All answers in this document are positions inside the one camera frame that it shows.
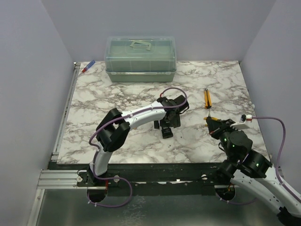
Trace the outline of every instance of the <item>gray floor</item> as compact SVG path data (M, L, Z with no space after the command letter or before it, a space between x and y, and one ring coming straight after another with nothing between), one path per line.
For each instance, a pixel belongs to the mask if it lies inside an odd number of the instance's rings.
M252 199L242 190L237 201ZM120 203L125 197L109 197ZM257 201L248 206L223 203L215 196L135 196L117 209L87 204L86 191L48 190L39 226L281 226L275 214Z

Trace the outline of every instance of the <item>orange and black handle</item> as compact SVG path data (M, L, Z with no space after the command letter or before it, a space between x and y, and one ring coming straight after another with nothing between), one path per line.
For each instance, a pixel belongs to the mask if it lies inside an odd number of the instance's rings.
M210 109L212 104L211 104L209 90L207 88L205 88L204 94L205 94L205 108Z

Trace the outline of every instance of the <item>marble table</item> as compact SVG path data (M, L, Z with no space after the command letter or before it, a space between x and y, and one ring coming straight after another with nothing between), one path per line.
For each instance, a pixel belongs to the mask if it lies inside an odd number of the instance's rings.
M255 115L237 61L178 62L171 83L112 83L104 62L96 62L77 79L57 163L90 163L95 148L88 140L110 109L129 111L146 106L171 86L185 90L190 104L190 109L181 115L181 127L172 128L174 137L163 139L153 123L144 124L128 134L110 163L222 162L226 155L218 148L218 140L209 136L203 120L208 115L204 88L210 91L212 117L239 121L243 113ZM166 92L170 98L180 94L177 90ZM245 133L253 140L253 149L269 158L256 120Z

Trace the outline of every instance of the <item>robotic arm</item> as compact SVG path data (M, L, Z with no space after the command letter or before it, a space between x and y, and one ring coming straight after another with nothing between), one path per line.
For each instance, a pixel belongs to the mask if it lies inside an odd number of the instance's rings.
M176 99L167 99L162 94L157 101L146 107L126 112L120 112L114 108L108 112L95 132L98 144L94 146L99 149L93 162L90 163L90 168L96 176L107 171L112 153L123 146L132 129L153 121L155 129L159 129L161 125L163 138L173 136L170 128L177 128L181 125L180 114L189 108L187 96L184 93L185 97L180 95Z
M233 120L206 118L211 137L220 141L227 159L216 175L222 183L233 183L266 203L286 226L301 225L301 195L285 180L279 180L276 169L263 155L252 149L252 140L240 129L249 128L252 116Z

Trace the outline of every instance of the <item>gray marble vein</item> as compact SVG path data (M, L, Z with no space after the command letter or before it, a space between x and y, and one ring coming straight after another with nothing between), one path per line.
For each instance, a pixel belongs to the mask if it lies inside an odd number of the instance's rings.
M174 137L163 139L161 130L154 129L153 123L144 124L129 133L110 163L222 162L226 155L218 148L218 141L208 135L203 120L208 115L204 109L204 88L210 90L211 116L239 121L243 113L255 115L236 61L178 62L171 83L112 83L104 62L97 62L77 79L58 163L91 162L95 148L88 140L110 109L129 111L149 105L171 86L185 90L190 104L190 109L181 115L181 127L172 129ZM180 93L169 90L166 95L176 98ZM253 149L268 158L256 120L245 133L253 140Z

